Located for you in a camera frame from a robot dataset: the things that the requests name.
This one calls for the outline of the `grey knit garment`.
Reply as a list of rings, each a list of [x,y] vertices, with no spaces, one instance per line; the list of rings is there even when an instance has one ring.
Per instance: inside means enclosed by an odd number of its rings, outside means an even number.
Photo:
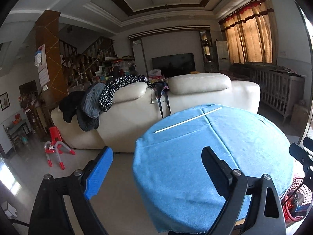
[[[101,82],[88,87],[81,102],[82,111],[90,118],[96,119],[100,115],[99,98],[106,85]]]

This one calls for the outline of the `white standing air conditioner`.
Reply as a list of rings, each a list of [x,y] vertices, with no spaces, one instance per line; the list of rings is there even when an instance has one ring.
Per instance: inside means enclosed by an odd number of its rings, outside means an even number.
[[[230,68],[230,57],[227,41],[216,41],[216,53],[220,71],[228,71]]]

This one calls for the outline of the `red plastic mesh basket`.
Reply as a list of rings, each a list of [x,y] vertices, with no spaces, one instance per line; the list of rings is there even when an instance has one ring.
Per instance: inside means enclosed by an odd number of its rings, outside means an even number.
[[[294,178],[281,204],[287,228],[307,216],[312,207],[312,191],[303,183],[303,178]]]

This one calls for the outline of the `wooden staircase railing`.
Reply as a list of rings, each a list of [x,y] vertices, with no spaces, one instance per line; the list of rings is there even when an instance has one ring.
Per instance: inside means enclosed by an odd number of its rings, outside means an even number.
[[[112,39],[100,36],[81,54],[73,45],[59,40],[63,74],[69,88],[91,82],[106,58],[114,57]]]

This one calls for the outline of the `white baby crib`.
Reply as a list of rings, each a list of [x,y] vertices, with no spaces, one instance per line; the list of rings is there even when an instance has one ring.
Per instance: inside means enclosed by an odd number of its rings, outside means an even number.
[[[305,79],[293,70],[270,63],[247,62],[230,66],[233,73],[249,77],[261,89],[261,102],[283,116],[292,115],[293,106],[303,99]]]

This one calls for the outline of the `white thin stick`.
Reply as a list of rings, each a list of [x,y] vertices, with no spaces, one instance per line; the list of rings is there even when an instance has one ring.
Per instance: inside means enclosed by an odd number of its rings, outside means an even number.
[[[206,116],[206,115],[209,115],[209,114],[214,113],[214,112],[216,112],[216,111],[219,111],[219,110],[221,110],[221,109],[222,109],[222,107],[215,108],[215,109],[210,110],[210,111],[208,111],[208,112],[206,112],[206,113],[203,113],[203,114],[201,114],[201,115],[198,115],[198,116],[189,118],[189,119],[187,119],[187,120],[181,121],[181,122],[179,122],[179,123],[176,123],[176,124],[174,124],[174,125],[168,126],[168,127],[166,127],[166,128],[157,130],[157,131],[155,131],[154,133],[157,134],[157,133],[164,132],[164,131],[166,131],[166,130],[169,130],[169,129],[175,128],[175,127],[177,127],[177,126],[180,126],[180,125],[186,124],[186,123],[188,123],[188,122],[191,122],[191,121],[193,121],[193,120],[196,120],[196,119],[198,119],[198,118],[202,118],[202,117],[204,117],[204,116]]]

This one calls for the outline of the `cream leather sofa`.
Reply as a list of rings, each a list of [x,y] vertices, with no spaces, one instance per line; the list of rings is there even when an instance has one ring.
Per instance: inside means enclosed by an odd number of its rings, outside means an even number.
[[[257,113],[261,98],[258,84],[231,80],[220,73],[175,76],[168,81],[168,99],[158,101],[144,82],[130,84],[115,92],[113,104],[100,117],[97,129],[84,132],[77,118],[68,124],[59,108],[50,115],[65,143],[74,149],[101,149],[132,153],[136,140],[162,118],[198,105],[218,104]]]

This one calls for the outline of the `black white spotted garment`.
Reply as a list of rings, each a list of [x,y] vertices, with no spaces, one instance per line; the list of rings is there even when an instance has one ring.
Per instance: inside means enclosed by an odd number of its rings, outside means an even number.
[[[148,88],[153,88],[153,84],[144,75],[124,75],[111,80],[102,90],[99,97],[99,108],[102,112],[107,112],[112,104],[113,97],[116,91],[126,87],[132,83],[144,82]]]

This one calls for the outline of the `orange window curtain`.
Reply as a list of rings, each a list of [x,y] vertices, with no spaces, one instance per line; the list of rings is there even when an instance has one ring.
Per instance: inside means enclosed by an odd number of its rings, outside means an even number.
[[[252,0],[219,21],[231,63],[277,63],[279,36],[271,0]]]

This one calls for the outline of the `blue table cloth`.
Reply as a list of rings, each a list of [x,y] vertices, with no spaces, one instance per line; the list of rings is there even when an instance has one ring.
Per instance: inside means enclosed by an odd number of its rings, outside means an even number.
[[[285,134],[270,120],[221,105],[176,112],[135,143],[133,174],[159,232],[207,232],[229,197],[232,171],[268,174],[278,194],[293,178]]]

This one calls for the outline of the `red white kids chair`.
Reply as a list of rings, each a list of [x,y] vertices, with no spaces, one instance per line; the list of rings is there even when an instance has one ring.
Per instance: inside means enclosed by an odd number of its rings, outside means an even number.
[[[58,159],[59,166],[62,170],[65,169],[64,163],[61,159],[61,155],[63,152],[67,152],[68,154],[75,155],[75,151],[67,146],[60,135],[60,132],[56,126],[49,128],[51,141],[46,141],[44,145],[44,152],[47,158],[47,163],[49,167],[52,167],[52,160],[50,158],[50,154],[55,153]]]

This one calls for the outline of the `black garment on sofa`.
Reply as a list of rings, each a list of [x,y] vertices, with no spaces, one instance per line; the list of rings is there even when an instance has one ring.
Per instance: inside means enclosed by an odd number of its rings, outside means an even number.
[[[63,120],[70,124],[72,118],[76,116],[79,128],[84,132],[97,129],[100,122],[98,118],[90,118],[81,108],[82,101],[84,100],[84,91],[74,91],[68,96],[63,98],[58,108],[63,113]]]

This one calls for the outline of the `black flat television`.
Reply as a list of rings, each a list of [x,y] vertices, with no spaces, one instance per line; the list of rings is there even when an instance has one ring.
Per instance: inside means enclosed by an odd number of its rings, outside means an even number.
[[[196,71],[193,53],[175,54],[152,58],[152,66],[165,78],[191,74]]]

